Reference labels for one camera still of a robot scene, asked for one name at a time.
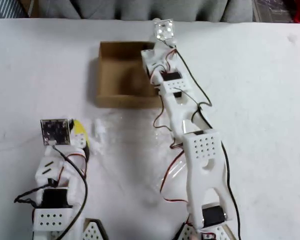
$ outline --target led light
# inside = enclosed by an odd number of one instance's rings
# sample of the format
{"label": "led light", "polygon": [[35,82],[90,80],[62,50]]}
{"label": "led light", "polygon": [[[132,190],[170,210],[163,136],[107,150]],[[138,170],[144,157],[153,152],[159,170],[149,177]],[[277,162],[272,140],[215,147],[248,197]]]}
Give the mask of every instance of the led light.
{"label": "led light", "polygon": [[154,22],[154,34],[161,41],[174,38],[174,21],[172,19],[156,20]]}

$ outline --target yellow object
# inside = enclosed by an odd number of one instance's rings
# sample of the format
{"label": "yellow object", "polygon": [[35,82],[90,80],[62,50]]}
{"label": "yellow object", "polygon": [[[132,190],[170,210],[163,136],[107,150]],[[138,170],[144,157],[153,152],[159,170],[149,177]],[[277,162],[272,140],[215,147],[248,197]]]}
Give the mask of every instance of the yellow object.
{"label": "yellow object", "polygon": [[79,122],[77,119],[73,121],[74,123],[74,134],[84,134],[84,138],[88,144],[88,147],[90,147],[90,142],[88,138],[88,134],[84,128],[84,126]]}

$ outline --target cardboard box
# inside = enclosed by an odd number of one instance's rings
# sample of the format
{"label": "cardboard box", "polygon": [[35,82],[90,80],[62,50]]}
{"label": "cardboard box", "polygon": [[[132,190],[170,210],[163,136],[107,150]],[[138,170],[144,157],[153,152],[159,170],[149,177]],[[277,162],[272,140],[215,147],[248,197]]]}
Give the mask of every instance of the cardboard box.
{"label": "cardboard box", "polygon": [[160,108],[158,91],[143,69],[141,50],[152,42],[101,42],[96,103],[102,108]]}

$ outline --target clear plastic sheet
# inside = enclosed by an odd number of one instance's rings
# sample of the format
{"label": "clear plastic sheet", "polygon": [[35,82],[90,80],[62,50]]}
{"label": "clear plastic sheet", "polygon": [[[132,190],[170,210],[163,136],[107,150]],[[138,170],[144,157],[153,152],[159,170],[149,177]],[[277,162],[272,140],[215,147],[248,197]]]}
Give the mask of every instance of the clear plastic sheet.
{"label": "clear plastic sheet", "polygon": [[[168,129],[153,127],[160,111],[114,109],[94,121],[95,153],[100,154],[104,161],[114,161],[122,172],[125,168],[133,169],[135,176],[131,178],[134,181],[141,181],[158,192],[168,166],[182,150],[169,148],[173,138]],[[165,112],[156,121],[156,126],[161,125],[169,126]],[[180,197],[180,194],[175,196],[176,192],[182,192],[185,197],[186,174],[181,173],[186,171],[185,157],[182,156],[171,168],[162,193],[174,198]]]}

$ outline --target gray fabric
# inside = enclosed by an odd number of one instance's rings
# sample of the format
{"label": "gray fabric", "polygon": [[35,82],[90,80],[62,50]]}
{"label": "gray fabric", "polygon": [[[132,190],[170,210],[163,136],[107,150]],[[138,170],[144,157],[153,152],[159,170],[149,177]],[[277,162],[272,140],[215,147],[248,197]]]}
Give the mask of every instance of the gray fabric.
{"label": "gray fabric", "polygon": [[252,0],[39,0],[42,18],[251,22]]}

